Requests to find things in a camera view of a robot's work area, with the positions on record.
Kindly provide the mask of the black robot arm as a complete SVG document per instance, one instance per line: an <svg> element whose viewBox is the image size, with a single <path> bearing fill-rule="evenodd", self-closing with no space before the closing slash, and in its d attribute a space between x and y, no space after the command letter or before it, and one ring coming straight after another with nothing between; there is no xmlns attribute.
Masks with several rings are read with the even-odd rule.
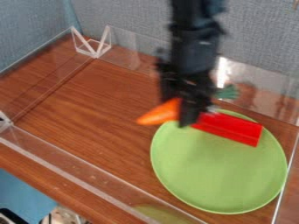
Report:
<svg viewBox="0 0 299 224"><path fill-rule="evenodd" d="M221 36L225 30L217 15L225 11L223 0L170 0L171 49L156 61L162 100L180 100L179 125L190 126L210 110L217 86L211 79Z"/></svg>

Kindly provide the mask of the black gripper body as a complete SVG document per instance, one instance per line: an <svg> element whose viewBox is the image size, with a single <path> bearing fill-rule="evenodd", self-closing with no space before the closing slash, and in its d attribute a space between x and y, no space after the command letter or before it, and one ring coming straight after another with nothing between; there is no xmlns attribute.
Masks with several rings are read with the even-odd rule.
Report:
<svg viewBox="0 0 299 224"><path fill-rule="evenodd" d="M159 57L156 70L162 79L178 80L178 97L212 97L217 92L211 80L222 28L218 25L184 30L171 28L171 49Z"/></svg>

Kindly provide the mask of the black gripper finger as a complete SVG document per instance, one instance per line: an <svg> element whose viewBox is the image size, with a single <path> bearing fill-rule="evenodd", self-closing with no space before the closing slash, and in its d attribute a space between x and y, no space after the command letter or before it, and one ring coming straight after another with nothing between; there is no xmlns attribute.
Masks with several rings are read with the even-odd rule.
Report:
<svg viewBox="0 0 299 224"><path fill-rule="evenodd" d="M162 101L167 102L172 98L178 97L178 80L176 79L162 79L160 80L160 92Z"/></svg>
<svg viewBox="0 0 299 224"><path fill-rule="evenodd" d="M210 97L195 99L183 97L179 107L179 127L183 128L196 123L200 113L206 113L211 105Z"/></svg>

